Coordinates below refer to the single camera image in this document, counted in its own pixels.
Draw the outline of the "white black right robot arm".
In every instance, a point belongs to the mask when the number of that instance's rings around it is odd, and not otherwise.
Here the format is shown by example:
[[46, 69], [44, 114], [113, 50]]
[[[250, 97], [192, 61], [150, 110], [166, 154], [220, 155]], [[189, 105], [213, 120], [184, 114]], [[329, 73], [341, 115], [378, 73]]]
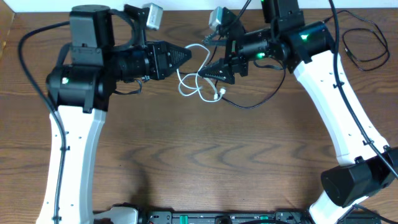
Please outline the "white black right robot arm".
[[309, 208], [313, 223], [337, 223], [351, 209], [397, 178], [397, 150], [373, 127], [348, 83], [335, 43], [322, 22], [277, 22], [246, 33], [241, 24], [213, 21], [225, 39], [224, 58], [200, 70], [202, 77], [234, 83], [251, 60], [272, 57], [305, 88], [332, 139], [338, 165], [321, 174], [323, 192]]

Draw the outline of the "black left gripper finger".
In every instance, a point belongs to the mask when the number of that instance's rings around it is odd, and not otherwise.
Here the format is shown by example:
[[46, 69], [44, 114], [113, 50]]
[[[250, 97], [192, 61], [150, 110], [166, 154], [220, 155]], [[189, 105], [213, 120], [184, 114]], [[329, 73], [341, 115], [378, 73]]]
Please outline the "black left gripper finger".
[[184, 47], [171, 44], [166, 41], [161, 42], [161, 59], [167, 58], [171, 63], [177, 63], [181, 59], [192, 57], [192, 52]]
[[161, 60], [161, 79], [165, 79], [177, 71], [183, 64], [189, 61], [189, 58], [181, 59], [177, 63], [171, 63], [167, 58]]

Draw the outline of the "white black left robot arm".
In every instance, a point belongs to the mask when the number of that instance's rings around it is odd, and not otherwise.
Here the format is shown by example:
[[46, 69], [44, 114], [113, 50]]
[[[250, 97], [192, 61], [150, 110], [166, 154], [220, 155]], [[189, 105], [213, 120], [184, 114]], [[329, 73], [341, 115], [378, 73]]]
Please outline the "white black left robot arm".
[[49, 174], [38, 223], [94, 223], [108, 218], [133, 223], [133, 208], [93, 212], [95, 157], [118, 82], [163, 80], [187, 62], [191, 51], [165, 41], [142, 45], [113, 42], [72, 42], [60, 56], [72, 55], [72, 63], [59, 59], [46, 79], [50, 98], [52, 148]]

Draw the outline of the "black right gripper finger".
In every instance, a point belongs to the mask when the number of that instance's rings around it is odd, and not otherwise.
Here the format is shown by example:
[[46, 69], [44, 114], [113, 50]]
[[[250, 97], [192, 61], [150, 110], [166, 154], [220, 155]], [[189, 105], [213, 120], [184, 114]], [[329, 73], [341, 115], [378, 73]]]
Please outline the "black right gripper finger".
[[233, 69], [223, 58], [204, 67], [198, 74], [203, 78], [212, 78], [231, 85], [235, 83]]
[[208, 45], [208, 46], [217, 46], [217, 47], [218, 46], [222, 46], [222, 47], [226, 46], [227, 39], [218, 39], [218, 40], [216, 40], [216, 39], [214, 39], [215, 35], [216, 34], [210, 34], [210, 35], [206, 36], [202, 40], [202, 43], [204, 45]]

